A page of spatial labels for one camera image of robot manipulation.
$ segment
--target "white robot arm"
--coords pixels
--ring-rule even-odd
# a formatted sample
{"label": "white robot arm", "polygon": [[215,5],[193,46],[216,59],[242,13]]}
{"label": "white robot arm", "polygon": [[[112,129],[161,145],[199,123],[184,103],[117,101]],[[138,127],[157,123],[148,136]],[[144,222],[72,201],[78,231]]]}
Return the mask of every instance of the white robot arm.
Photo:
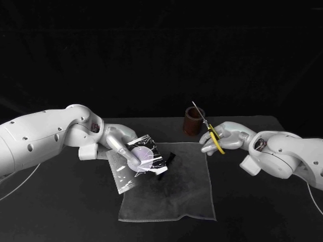
{"label": "white robot arm", "polygon": [[0,176],[40,164],[65,146],[79,147],[81,160],[96,159],[98,143],[137,166],[140,161],[124,146],[134,139],[134,130],[105,124],[78,104],[24,115],[0,125]]}
{"label": "white robot arm", "polygon": [[[303,139],[288,132],[262,131],[255,133],[233,122],[215,127],[223,149],[244,149],[249,152],[241,168],[254,176],[261,170],[270,175],[288,179],[298,176],[314,188],[323,190],[323,139]],[[205,144],[208,134],[200,139]],[[216,151],[212,139],[202,152]]]}

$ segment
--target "brown cup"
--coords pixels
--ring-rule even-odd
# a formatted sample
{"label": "brown cup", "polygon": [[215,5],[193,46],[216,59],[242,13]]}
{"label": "brown cup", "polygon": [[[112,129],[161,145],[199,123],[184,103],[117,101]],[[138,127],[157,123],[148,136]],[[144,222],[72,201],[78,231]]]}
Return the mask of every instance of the brown cup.
{"label": "brown cup", "polygon": [[[197,108],[202,112],[202,115],[205,117],[205,111],[203,109]],[[184,115],[184,121],[183,121],[183,132],[189,136],[196,136],[200,133],[203,124],[203,118],[196,110],[196,107],[189,107],[186,109],[186,115]]]}

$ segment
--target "scissors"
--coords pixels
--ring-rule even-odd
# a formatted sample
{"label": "scissors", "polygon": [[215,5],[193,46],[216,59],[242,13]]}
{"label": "scissors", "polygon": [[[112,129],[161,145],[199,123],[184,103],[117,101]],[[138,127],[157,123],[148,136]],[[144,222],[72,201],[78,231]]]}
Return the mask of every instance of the scissors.
{"label": "scissors", "polygon": [[213,140],[213,144],[216,145],[218,150],[219,150],[221,154],[223,155],[225,152],[223,152],[223,150],[222,150],[222,148],[221,148],[221,146],[219,146],[219,144],[218,144],[219,135],[218,135],[218,133],[216,133],[216,130],[215,130],[215,128],[212,127],[212,125],[209,124],[208,120],[205,119],[205,117],[203,117],[203,115],[202,115],[202,112],[199,111],[195,102],[193,102],[193,105],[195,105],[195,107],[196,107],[196,110],[197,110],[197,112],[199,112],[202,118],[203,118],[203,123],[205,123],[205,125],[206,125],[206,127],[208,127],[208,131],[209,131],[209,133],[210,133],[210,138],[212,138],[212,140]]}

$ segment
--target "white cable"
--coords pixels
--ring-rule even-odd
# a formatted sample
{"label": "white cable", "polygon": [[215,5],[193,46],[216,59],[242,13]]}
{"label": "white cable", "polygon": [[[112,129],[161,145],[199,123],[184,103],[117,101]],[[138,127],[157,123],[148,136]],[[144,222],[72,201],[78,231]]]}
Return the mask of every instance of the white cable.
{"label": "white cable", "polygon": [[316,208],[319,209],[320,214],[323,215],[323,212],[321,212],[321,210],[320,210],[320,208],[319,208],[319,206],[317,206],[317,204],[316,204],[316,201],[314,201],[314,198],[313,198],[313,195],[311,195],[310,188],[308,188],[308,193],[310,193],[310,197],[311,197],[311,200],[313,200],[313,202],[314,202]]}
{"label": "white cable", "polygon": [[24,181],[20,183],[20,185],[11,190],[11,192],[0,198],[0,201],[1,201],[9,195],[11,195],[11,193],[20,188],[20,186],[23,185],[23,183],[27,181],[27,179],[29,179],[30,176],[33,175],[33,173],[34,173],[34,171],[36,171],[39,165],[36,166],[36,168],[34,168],[33,172],[30,173],[29,177],[26,178],[26,180],[24,180]]}
{"label": "white cable", "polygon": [[1,180],[0,180],[0,183],[10,177],[10,176],[13,176],[14,175],[14,173],[16,172],[13,172],[7,177],[4,177]]}

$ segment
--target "dark table surface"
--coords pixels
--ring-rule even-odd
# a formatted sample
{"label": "dark table surface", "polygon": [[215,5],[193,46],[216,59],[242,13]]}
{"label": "dark table surface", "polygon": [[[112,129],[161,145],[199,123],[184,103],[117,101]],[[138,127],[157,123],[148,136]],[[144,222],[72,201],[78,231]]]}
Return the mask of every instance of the dark table surface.
{"label": "dark table surface", "polygon": [[[148,134],[156,142],[197,142],[187,137],[183,118],[104,118],[107,123]],[[283,131],[271,116],[209,117],[213,125],[232,121],[255,132]],[[251,176],[241,168],[246,152],[226,150],[208,158],[218,221],[184,217],[174,222],[118,221],[122,195],[105,160],[79,161],[78,148],[42,163],[17,191],[0,201],[0,241],[323,241],[323,216],[296,176],[283,180],[264,171]],[[34,167],[0,187],[3,197]],[[311,188],[323,210],[323,191]]]}

